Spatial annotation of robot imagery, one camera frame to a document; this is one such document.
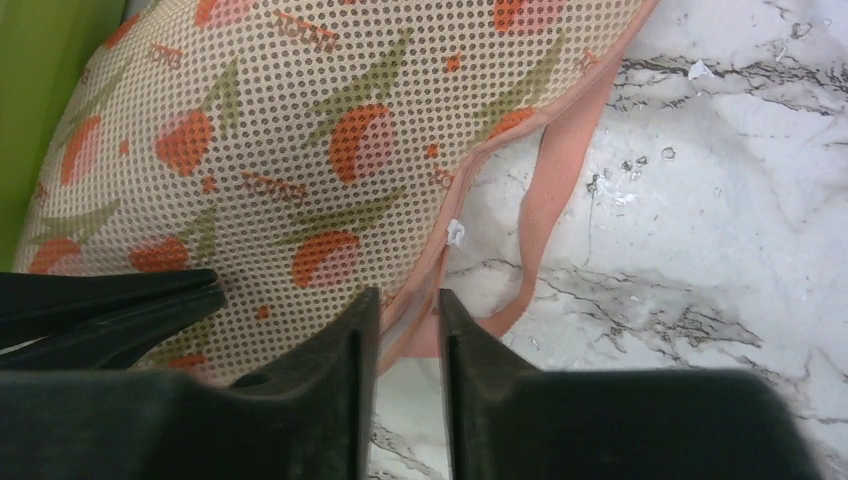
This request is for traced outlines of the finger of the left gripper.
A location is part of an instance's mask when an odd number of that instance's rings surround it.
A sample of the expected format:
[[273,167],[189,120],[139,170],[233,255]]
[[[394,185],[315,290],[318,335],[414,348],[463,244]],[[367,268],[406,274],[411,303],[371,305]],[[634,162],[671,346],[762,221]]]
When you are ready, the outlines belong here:
[[96,277],[4,273],[1,367],[126,369],[217,312],[226,297],[209,269]]

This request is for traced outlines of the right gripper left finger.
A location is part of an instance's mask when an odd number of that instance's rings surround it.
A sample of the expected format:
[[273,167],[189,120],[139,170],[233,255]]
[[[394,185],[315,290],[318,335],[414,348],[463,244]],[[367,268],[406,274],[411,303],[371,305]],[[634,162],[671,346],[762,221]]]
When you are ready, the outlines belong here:
[[85,323],[1,359],[5,479],[362,479],[379,292],[221,387],[135,370],[142,342],[211,311],[204,288]]

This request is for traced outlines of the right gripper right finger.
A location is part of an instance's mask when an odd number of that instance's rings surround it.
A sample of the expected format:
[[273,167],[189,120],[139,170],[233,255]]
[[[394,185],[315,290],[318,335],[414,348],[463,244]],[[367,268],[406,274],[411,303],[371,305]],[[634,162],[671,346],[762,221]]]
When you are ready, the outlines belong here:
[[818,479],[781,397],[738,369],[550,371],[439,295],[456,479]]

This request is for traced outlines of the floral mesh laundry bag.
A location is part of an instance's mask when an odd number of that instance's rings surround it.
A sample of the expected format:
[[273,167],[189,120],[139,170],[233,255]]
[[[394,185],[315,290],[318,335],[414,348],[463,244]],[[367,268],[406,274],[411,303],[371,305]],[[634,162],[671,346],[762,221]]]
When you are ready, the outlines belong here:
[[438,352],[477,174],[542,130],[519,216],[524,314],[651,1],[154,1],[88,62],[16,272],[210,268],[227,305],[145,366],[229,382],[381,292],[379,368]]

